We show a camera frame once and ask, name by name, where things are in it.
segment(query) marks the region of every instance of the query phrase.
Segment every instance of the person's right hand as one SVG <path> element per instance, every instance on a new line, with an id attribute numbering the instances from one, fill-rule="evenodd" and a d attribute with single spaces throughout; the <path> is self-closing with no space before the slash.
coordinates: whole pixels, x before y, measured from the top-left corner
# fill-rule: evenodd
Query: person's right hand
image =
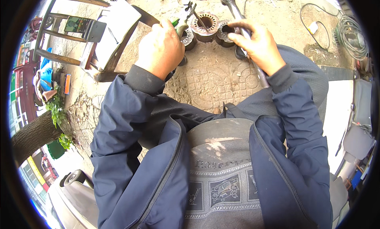
<path id="1" fill-rule="evenodd" d="M 139 44 L 139 59 L 135 65 L 165 80 L 182 61 L 185 46 L 169 20 L 154 24 L 152 31 L 142 38 Z"/>
<path id="2" fill-rule="evenodd" d="M 247 51 L 249 57 L 269 76 L 286 64 L 278 52 L 271 32 L 266 27 L 254 24 L 248 19 L 229 22 L 228 26 L 243 27 L 252 31 L 251 40 L 236 33 L 229 33 L 228 38 Z"/>

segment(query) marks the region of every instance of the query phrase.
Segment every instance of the metal ring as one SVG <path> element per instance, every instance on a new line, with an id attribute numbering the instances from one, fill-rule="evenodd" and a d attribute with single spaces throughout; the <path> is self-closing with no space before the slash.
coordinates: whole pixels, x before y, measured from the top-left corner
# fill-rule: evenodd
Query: metal ring
<path id="1" fill-rule="evenodd" d="M 185 37 L 183 39 L 180 38 L 181 42 L 183 43 L 183 45 L 185 45 L 185 51 L 192 50 L 195 47 L 195 44 L 197 43 L 197 40 L 195 39 L 194 34 L 191 31 L 191 29 L 190 28 L 186 29 L 183 32 L 182 37 Z"/>
<path id="2" fill-rule="evenodd" d="M 191 21 L 191 29 L 194 33 L 194 36 L 202 42 L 212 42 L 215 38 L 216 32 L 219 28 L 219 19 L 216 15 L 209 12 L 199 12 L 199 18 L 202 19 L 204 24 L 207 26 L 207 31 L 199 26 L 198 19 L 196 17 Z"/>
<path id="3" fill-rule="evenodd" d="M 227 25 L 227 23 L 230 22 L 230 20 L 222 20 L 219 23 L 218 32 L 215 36 L 215 41 L 225 48 L 230 48 L 231 46 L 235 46 L 235 43 L 231 41 L 228 38 L 228 34 L 231 33 L 232 30 L 234 30 L 235 33 L 237 33 L 237 28 L 231 28 Z"/>

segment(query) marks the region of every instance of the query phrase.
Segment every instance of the navy jacket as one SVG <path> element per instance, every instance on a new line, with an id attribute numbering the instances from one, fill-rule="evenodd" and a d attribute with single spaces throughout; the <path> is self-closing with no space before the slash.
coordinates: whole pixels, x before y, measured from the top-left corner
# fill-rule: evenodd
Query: navy jacket
<path id="1" fill-rule="evenodd" d="M 190 171 L 186 132 L 199 123 L 170 115 L 159 145 L 140 164 L 137 140 L 162 87 L 150 75 L 133 66 L 126 77 L 116 77 L 102 103 L 91 143 L 98 228 L 183 225 Z M 268 81 L 280 117 L 260 116 L 249 137 L 265 227 L 330 229 L 327 140 L 310 86 L 289 65 Z"/>

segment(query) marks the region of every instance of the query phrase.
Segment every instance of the paved ground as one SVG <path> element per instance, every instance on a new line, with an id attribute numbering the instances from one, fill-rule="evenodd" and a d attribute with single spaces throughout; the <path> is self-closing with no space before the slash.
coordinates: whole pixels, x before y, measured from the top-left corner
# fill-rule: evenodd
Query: paved ground
<path id="1" fill-rule="evenodd" d="M 158 19 L 169 19 L 180 10 L 177 0 L 128 0 Z M 243 11 L 245 0 L 236 0 Z M 269 0 L 247 0 L 245 16 L 255 22 L 265 25 L 272 32 L 278 44 L 291 46 L 304 53 L 319 65 L 352 68 L 344 50 L 333 43 L 332 32 L 337 18 L 326 14 L 317 8 L 306 7 L 302 12 L 304 22 L 309 25 L 313 21 L 322 21 L 330 36 L 330 48 L 326 51 L 315 44 L 314 39 L 300 22 L 299 11 L 303 4 L 313 2 L 331 13 L 337 10 L 324 0 L 274 0 L 276 8 Z M 231 19 L 232 16 L 220 0 L 196 1 L 197 12 L 207 11 L 218 16 L 220 20 Z M 84 3 L 58 0 L 52 12 L 65 13 L 75 16 L 97 18 L 99 7 Z M 60 27 L 63 32 L 64 22 Z M 150 31 L 150 27 L 139 24 L 133 41 L 123 52 L 117 71 L 127 72 L 137 60 L 137 45 L 141 38 Z M 328 44 L 328 36 L 323 27 L 315 34 L 321 45 Z M 82 55 L 83 43 L 67 41 L 53 37 L 50 40 L 53 53 L 78 59 Z M 247 96 L 261 89 L 254 68 L 248 61 L 235 58 L 234 48 L 223 48 L 212 43 L 197 42 L 192 51 L 186 52 L 188 64 L 178 67 L 176 74 L 168 81 L 165 89 L 170 97 L 181 103 L 188 103 L 211 112 L 215 107 L 221 107 L 223 102 L 237 104 Z M 72 65 L 63 65 L 66 73 L 72 74 L 70 94 L 65 98 L 65 108 L 71 131 L 78 141 L 78 152 L 87 162 L 88 175 L 92 175 L 92 164 L 89 144 L 92 132 L 97 125 L 100 103 L 110 83 L 95 83 L 83 70 Z"/>

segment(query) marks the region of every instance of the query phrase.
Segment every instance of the green plant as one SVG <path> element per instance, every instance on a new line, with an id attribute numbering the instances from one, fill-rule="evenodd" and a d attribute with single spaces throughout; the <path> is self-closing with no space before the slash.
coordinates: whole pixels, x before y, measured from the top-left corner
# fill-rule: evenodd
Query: green plant
<path id="1" fill-rule="evenodd" d="M 63 108 L 63 103 L 61 101 L 61 97 L 59 95 L 60 87 L 56 87 L 57 93 L 46 103 L 46 110 L 51 111 L 51 119 L 53 120 L 53 124 L 55 128 L 57 128 L 57 123 L 61 126 L 62 121 L 66 119 L 66 111 Z"/>
<path id="2" fill-rule="evenodd" d="M 61 136 L 59 137 L 59 143 L 61 143 L 63 148 L 67 150 L 70 149 L 70 145 L 73 143 L 73 140 L 70 136 L 61 133 Z"/>

